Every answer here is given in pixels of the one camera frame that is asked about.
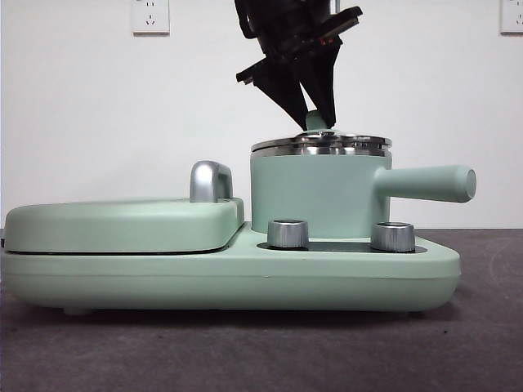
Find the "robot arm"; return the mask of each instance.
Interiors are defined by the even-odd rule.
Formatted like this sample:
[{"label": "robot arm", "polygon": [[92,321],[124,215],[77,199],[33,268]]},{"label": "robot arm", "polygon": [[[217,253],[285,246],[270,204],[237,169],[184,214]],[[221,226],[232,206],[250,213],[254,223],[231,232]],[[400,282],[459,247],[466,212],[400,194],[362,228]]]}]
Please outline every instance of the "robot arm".
[{"label": "robot arm", "polygon": [[306,130],[302,85],[327,127],[332,127],[339,34],[358,24],[361,9],[330,15],[330,0],[235,0],[235,5],[244,36],[257,38],[266,55],[238,73],[238,82],[253,82]]}]

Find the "mint green appliance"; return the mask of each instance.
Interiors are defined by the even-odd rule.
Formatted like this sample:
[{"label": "mint green appliance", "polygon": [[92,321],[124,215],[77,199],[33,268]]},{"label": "mint green appliance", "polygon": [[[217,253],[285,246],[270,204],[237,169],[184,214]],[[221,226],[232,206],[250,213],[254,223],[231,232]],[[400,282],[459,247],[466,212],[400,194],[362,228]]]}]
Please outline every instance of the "mint green appliance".
[{"label": "mint green appliance", "polygon": [[[419,311],[448,301],[459,254],[387,223],[389,197],[464,202],[475,192],[473,171],[391,170],[390,141],[380,138],[297,138],[287,147],[301,154],[284,154],[280,142],[278,154],[254,146],[253,226],[233,197],[230,170],[210,161],[194,165],[186,199],[16,208],[7,215],[3,282],[21,300],[67,314]],[[400,231],[388,232],[390,225]],[[384,235],[374,232],[380,228]]]}]

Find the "mint green pot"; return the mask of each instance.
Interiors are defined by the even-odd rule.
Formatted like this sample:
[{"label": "mint green pot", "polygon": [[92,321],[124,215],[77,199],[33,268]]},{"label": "mint green pot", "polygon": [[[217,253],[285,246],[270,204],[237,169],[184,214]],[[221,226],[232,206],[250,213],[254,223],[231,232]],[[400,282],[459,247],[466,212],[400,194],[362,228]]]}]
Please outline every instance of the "mint green pot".
[{"label": "mint green pot", "polygon": [[365,238],[373,224],[389,221],[391,196],[464,203],[476,192],[469,167],[392,170],[389,140],[366,145],[357,138],[381,139],[307,135],[255,145],[253,230],[300,219],[312,238]]}]

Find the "pot handle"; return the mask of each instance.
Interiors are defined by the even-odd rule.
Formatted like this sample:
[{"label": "pot handle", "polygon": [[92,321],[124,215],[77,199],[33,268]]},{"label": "pot handle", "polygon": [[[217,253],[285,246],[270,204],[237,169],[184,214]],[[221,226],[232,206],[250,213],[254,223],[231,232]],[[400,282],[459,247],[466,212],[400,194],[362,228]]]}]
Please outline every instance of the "pot handle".
[{"label": "pot handle", "polygon": [[476,194],[476,173],[467,166],[380,169],[375,186],[382,196],[466,203]]}]

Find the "appliance base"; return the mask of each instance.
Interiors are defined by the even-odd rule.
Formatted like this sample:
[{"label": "appliance base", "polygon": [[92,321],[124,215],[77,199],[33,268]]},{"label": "appliance base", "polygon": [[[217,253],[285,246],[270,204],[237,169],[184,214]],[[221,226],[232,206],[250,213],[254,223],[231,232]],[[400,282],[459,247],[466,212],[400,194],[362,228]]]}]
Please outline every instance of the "appliance base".
[{"label": "appliance base", "polygon": [[2,279],[23,301],[86,314],[95,309],[421,311],[447,302],[460,275],[459,254],[423,238],[416,238],[416,245],[427,249],[421,253],[287,252],[257,246],[265,241],[246,223],[214,252],[4,251]]}]

